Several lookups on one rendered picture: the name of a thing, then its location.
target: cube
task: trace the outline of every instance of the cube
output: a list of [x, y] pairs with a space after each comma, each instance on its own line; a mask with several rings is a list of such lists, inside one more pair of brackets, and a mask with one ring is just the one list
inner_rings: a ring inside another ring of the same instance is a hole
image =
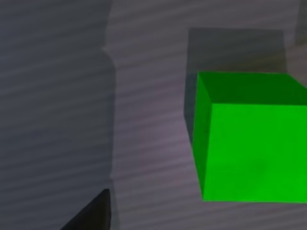
[[283, 73], [199, 72], [192, 149], [203, 201], [307, 202], [307, 89]]

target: cube's front face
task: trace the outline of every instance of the cube's front face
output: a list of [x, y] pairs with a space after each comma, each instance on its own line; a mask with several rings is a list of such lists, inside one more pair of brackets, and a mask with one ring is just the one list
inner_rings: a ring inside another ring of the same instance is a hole
[[306, 106], [212, 104], [203, 200], [305, 203], [306, 118]]

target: striped gray surface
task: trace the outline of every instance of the striped gray surface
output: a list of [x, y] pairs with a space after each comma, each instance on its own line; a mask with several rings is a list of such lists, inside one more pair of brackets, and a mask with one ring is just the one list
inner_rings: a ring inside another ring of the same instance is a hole
[[191, 27], [281, 30], [307, 85], [299, 1], [109, 3], [0, 3], [0, 228], [59, 229], [114, 185], [114, 230], [306, 229], [306, 205], [203, 203], [183, 116]]

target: green box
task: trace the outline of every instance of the green box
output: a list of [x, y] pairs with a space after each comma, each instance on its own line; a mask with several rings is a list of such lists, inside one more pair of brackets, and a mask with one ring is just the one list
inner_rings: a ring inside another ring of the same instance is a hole
[[199, 72], [193, 155], [204, 201], [307, 201], [307, 89], [288, 74]]

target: cube's top face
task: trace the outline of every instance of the cube's top face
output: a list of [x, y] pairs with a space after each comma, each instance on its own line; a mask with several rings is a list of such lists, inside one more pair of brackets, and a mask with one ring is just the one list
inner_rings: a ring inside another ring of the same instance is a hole
[[212, 103], [307, 105], [307, 89], [284, 73], [199, 72]]

